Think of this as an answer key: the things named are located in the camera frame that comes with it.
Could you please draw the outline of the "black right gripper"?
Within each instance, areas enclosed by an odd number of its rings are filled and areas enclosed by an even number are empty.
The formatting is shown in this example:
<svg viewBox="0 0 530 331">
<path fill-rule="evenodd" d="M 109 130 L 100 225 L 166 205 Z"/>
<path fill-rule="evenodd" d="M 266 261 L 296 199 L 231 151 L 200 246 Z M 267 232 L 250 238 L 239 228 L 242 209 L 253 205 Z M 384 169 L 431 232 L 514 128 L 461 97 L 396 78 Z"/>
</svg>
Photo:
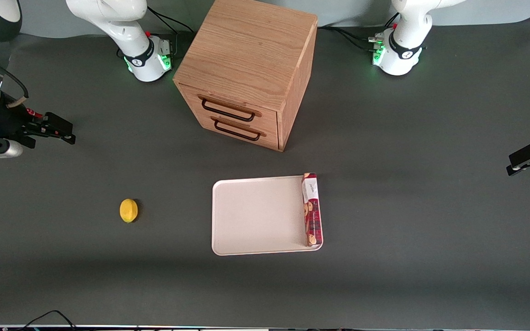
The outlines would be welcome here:
<svg viewBox="0 0 530 331">
<path fill-rule="evenodd" d="M 72 128 L 71 122 L 54 113 L 41 115 L 23 104 L 8 108 L 0 102 L 0 139 L 15 141 L 27 148 L 35 147 L 34 137 L 58 137 L 74 145 L 76 137 L 72 135 Z"/>
</svg>

